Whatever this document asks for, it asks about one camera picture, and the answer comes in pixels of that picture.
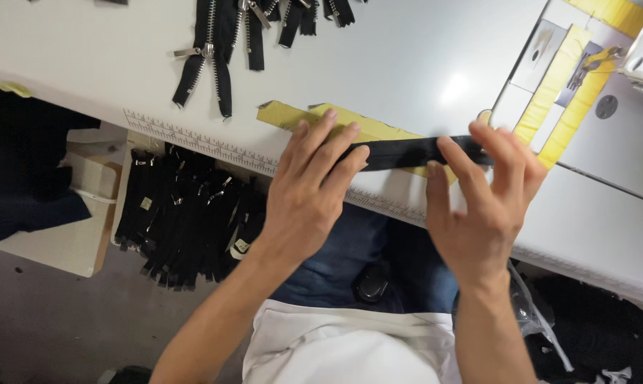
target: floor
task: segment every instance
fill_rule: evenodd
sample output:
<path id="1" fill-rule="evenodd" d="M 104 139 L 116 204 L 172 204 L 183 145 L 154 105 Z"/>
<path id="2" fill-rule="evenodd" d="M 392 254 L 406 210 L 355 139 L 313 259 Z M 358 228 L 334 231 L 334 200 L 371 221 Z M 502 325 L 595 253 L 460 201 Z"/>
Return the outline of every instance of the floor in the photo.
<path id="1" fill-rule="evenodd" d="M 139 274 L 143 264 L 110 245 L 103 269 L 87 279 L 0 252 L 1 382 L 92 384 L 111 368 L 153 368 L 216 284 L 169 291 Z M 241 382 L 248 340 L 218 383 Z"/>

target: screw hole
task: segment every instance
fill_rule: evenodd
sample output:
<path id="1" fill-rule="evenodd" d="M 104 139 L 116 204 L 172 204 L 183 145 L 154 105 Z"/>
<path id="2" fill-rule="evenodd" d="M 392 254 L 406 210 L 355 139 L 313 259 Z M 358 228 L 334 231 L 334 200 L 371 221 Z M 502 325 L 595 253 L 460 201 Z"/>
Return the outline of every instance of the screw hole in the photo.
<path id="1" fill-rule="evenodd" d="M 629 65 L 630 71 L 636 71 L 639 66 L 643 63 L 643 57 L 635 59 L 632 64 Z"/>

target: left hand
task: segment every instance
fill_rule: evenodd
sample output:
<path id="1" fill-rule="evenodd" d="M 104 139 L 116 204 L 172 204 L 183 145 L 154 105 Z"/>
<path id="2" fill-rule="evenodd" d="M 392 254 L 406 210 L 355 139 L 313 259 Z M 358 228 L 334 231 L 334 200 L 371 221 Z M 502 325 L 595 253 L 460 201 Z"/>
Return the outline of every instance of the left hand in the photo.
<path id="1" fill-rule="evenodd" d="M 324 144 L 337 119 L 337 112 L 329 109 L 314 127 L 301 120 L 281 155 L 269 187 L 265 225 L 256 241 L 258 247 L 268 250 L 269 261 L 275 257 L 298 266 L 317 253 L 343 212 L 345 191 L 352 178 L 366 167 L 366 145 L 334 167 L 360 133 L 359 124 L 354 122 Z"/>

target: denim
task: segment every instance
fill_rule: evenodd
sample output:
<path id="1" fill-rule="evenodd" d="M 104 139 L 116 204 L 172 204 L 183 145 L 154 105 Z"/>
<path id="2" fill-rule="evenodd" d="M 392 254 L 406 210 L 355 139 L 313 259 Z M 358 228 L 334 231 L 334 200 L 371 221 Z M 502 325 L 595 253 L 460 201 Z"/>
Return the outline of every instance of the denim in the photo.
<path id="1" fill-rule="evenodd" d="M 388 289 L 376 304 L 360 302 L 352 283 L 377 262 L 387 265 Z M 345 203 L 323 247 L 271 299 L 317 308 L 450 314 L 458 291 L 428 231 Z"/>

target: forearm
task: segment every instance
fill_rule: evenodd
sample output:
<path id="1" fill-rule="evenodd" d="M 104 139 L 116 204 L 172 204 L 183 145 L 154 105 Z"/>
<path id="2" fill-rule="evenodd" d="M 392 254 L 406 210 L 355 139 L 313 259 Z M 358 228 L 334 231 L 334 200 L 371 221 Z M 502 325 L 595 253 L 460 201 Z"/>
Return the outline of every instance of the forearm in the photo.
<path id="1" fill-rule="evenodd" d="M 172 339 L 155 366 L 151 384 L 215 380 L 252 326 L 262 303 L 297 267 L 268 257 L 277 250 L 258 241 Z"/>
<path id="2" fill-rule="evenodd" d="M 461 288 L 456 359 L 463 383 L 537 382 L 511 305 L 509 281 L 505 271 L 484 286 Z"/>

